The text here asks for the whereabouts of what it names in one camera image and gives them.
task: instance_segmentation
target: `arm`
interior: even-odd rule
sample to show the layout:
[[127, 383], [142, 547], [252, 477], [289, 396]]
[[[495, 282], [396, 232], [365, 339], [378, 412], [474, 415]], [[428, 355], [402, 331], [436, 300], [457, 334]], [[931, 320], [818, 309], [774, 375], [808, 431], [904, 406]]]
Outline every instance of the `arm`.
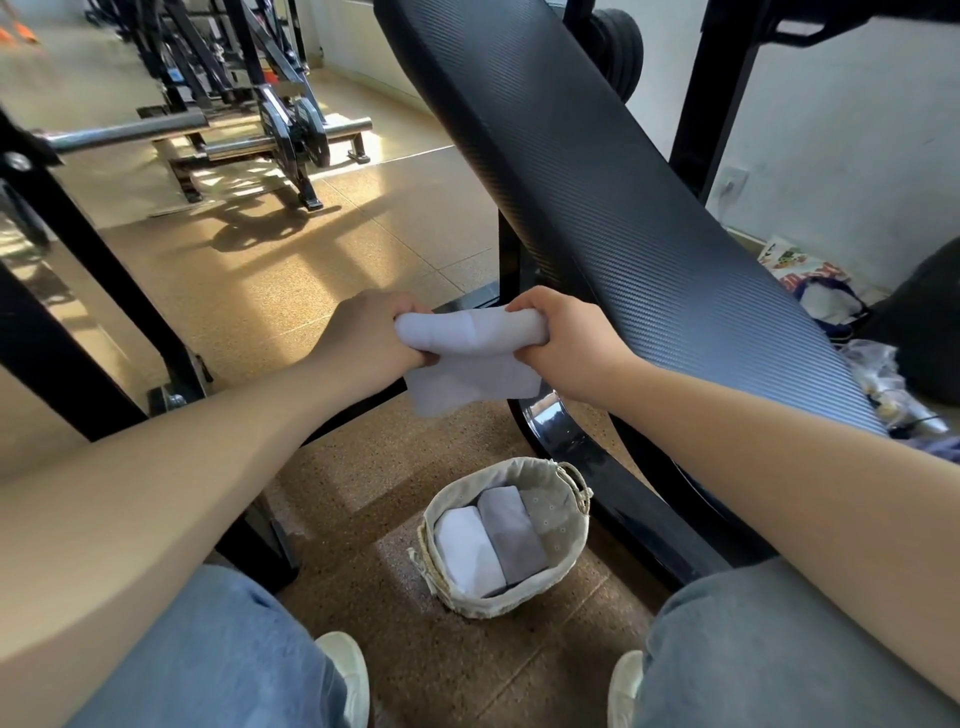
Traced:
[[0, 487], [5, 726], [62, 725], [314, 429], [423, 355], [404, 294], [341, 303], [302, 362]]
[[597, 306], [545, 288], [550, 341], [517, 358], [652, 440], [878, 640], [960, 699], [960, 468], [893, 440], [659, 369]]

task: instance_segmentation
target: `forearm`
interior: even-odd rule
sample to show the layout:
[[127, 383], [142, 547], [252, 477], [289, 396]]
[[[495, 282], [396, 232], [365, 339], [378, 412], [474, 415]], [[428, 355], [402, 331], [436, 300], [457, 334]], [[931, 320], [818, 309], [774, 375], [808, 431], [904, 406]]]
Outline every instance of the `forearm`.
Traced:
[[614, 414], [960, 699], [960, 469], [639, 360], [619, 373], [614, 389], [621, 393]]
[[304, 362], [0, 488], [5, 721], [59, 725], [83, 704], [306, 436], [352, 402], [323, 386], [344, 379]]

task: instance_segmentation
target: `plastic bag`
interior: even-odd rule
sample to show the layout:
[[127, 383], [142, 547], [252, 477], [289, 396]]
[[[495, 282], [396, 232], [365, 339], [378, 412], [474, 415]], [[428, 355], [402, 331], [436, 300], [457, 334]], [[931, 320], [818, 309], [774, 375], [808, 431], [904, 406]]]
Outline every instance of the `plastic bag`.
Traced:
[[876, 405], [876, 415], [888, 430], [915, 426], [929, 434], [943, 434], [947, 425], [906, 391], [897, 370], [897, 348], [868, 339], [852, 339], [840, 348], [853, 379]]

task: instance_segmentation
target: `bolt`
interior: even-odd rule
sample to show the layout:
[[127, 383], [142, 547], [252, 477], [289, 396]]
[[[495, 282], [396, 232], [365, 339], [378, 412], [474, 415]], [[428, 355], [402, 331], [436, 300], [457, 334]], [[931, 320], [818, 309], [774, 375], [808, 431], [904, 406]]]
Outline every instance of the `bolt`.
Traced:
[[7, 152], [3, 155], [3, 160], [7, 163], [7, 166], [15, 169], [17, 172], [29, 172], [34, 167], [30, 163], [30, 160], [19, 152]]

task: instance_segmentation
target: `black weight bench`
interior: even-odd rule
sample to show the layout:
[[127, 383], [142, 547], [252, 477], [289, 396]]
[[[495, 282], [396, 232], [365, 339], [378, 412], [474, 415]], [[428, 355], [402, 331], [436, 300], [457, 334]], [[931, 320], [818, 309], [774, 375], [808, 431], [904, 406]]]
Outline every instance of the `black weight bench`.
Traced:
[[[374, 11], [500, 209], [501, 302], [545, 282], [598, 303], [655, 364], [884, 434], [821, 331], [676, 177], [543, 0], [374, 0]], [[614, 419], [663, 500], [552, 391], [511, 406], [535, 450], [581, 468], [596, 513], [666, 580], [774, 553], [625, 423]]]

